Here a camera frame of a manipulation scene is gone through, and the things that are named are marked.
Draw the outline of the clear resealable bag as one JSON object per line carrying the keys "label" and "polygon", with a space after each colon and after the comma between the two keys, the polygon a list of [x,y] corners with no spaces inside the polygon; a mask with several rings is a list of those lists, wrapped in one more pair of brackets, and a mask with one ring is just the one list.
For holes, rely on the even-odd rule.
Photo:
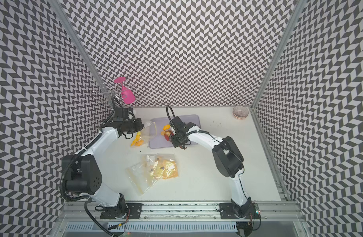
{"label": "clear resealable bag", "polygon": [[157,134],[156,124],[153,121],[145,122],[144,128],[135,134],[131,148],[137,148],[148,144]]}

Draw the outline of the red metal tongs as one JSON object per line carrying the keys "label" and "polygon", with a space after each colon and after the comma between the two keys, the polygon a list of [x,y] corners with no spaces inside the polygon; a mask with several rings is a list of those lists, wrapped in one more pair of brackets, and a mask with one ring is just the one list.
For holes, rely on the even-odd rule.
{"label": "red metal tongs", "polygon": [[171,133],[180,133],[180,132],[185,135],[184,132],[175,130],[170,124],[167,124],[167,125],[165,125],[163,127],[163,130],[161,131],[161,135],[164,136],[164,138],[166,139],[166,141],[168,141],[168,142],[171,143],[171,141],[170,141],[170,135],[171,135]]}

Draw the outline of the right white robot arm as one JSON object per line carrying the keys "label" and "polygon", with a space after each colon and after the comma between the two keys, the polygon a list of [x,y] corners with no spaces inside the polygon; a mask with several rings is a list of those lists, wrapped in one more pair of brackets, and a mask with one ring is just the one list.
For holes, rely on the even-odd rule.
{"label": "right white robot arm", "polygon": [[214,136],[192,122],[183,122],[169,105],[166,106],[166,114],[173,129],[173,134],[169,137],[172,145],[185,150],[187,145],[194,142],[210,150],[218,171],[231,179],[231,203],[235,216],[240,219],[247,217],[252,199],[246,194],[241,181],[241,175],[245,171],[244,158],[235,141],[230,136]]}

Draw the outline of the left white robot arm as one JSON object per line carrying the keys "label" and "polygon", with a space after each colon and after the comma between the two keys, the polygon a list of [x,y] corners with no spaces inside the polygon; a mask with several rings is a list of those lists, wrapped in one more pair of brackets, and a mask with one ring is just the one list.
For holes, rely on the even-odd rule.
{"label": "left white robot arm", "polygon": [[134,135],[144,124],[135,117],[132,107],[115,105],[99,127],[98,135],[77,153],[62,158],[60,195],[66,201],[86,199],[100,206],[102,219],[121,219],[128,216],[129,208],[123,194],[103,182],[98,162],[107,148],[118,138]]}

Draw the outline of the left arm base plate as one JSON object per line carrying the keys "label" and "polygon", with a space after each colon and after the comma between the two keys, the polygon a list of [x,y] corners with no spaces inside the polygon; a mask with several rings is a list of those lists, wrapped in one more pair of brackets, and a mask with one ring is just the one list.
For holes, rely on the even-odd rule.
{"label": "left arm base plate", "polygon": [[140,219],[143,204],[139,202],[127,203],[123,207],[103,207],[100,215],[101,219]]}

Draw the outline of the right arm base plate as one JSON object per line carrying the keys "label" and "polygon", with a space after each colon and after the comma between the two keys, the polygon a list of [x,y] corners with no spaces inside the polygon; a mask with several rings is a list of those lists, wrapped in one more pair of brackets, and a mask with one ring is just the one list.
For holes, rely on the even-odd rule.
{"label": "right arm base plate", "polygon": [[257,204],[252,203],[245,210],[241,207],[237,207],[233,203],[222,202],[218,204],[218,211],[221,219],[260,219],[260,211],[258,210]]}

